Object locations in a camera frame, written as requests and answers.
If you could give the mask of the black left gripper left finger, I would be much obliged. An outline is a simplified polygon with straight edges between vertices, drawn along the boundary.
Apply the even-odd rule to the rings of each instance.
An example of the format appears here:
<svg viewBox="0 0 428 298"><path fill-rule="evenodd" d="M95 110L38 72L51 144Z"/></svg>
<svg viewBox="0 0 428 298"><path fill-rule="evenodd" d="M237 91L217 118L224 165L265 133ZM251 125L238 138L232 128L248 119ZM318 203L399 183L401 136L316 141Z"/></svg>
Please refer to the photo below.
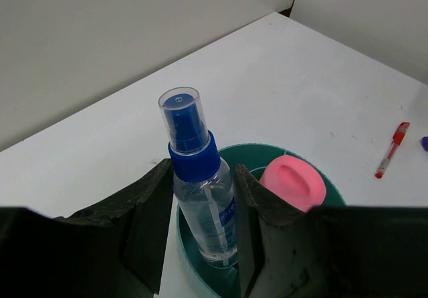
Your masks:
<svg viewBox="0 0 428 298"><path fill-rule="evenodd" d="M172 180L172 162L164 159L136 182L69 217L3 207L1 296L158 294Z"/></svg>

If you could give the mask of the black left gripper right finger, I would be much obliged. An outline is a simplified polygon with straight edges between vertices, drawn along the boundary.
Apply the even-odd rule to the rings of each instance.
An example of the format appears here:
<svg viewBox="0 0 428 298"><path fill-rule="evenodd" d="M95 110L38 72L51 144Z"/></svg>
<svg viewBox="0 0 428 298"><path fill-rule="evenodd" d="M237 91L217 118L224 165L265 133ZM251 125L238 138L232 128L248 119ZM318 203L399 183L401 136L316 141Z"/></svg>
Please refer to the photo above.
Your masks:
<svg viewBox="0 0 428 298"><path fill-rule="evenodd" d="M427 209L302 212L234 169L243 297L426 297Z"/></svg>

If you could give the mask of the pink bottle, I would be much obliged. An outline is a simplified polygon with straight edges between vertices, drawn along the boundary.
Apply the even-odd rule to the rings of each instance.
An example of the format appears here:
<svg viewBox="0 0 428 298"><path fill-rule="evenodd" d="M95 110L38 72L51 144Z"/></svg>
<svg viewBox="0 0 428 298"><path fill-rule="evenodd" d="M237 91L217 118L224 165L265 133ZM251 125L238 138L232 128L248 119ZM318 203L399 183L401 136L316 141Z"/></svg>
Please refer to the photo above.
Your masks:
<svg viewBox="0 0 428 298"><path fill-rule="evenodd" d="M326 185L320 173L309 163L290 155L271 161L260 184L300 211L320 206L326 198Z"/></svg>

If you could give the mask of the blue cap spray bottle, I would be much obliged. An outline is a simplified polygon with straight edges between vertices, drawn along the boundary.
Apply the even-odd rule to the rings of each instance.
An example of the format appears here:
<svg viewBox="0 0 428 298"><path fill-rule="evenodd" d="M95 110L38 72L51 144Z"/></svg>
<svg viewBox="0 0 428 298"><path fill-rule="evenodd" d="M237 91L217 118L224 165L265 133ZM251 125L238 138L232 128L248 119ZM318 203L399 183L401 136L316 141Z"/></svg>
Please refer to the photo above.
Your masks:
<svg viewBox="0 0 428 298"><path fill-rule="evenodd" d="M206 125L199 92L173 88L158 106L169 135L173 192L199 252L212 267L231 267L237 262L233 179Z"/></svg>

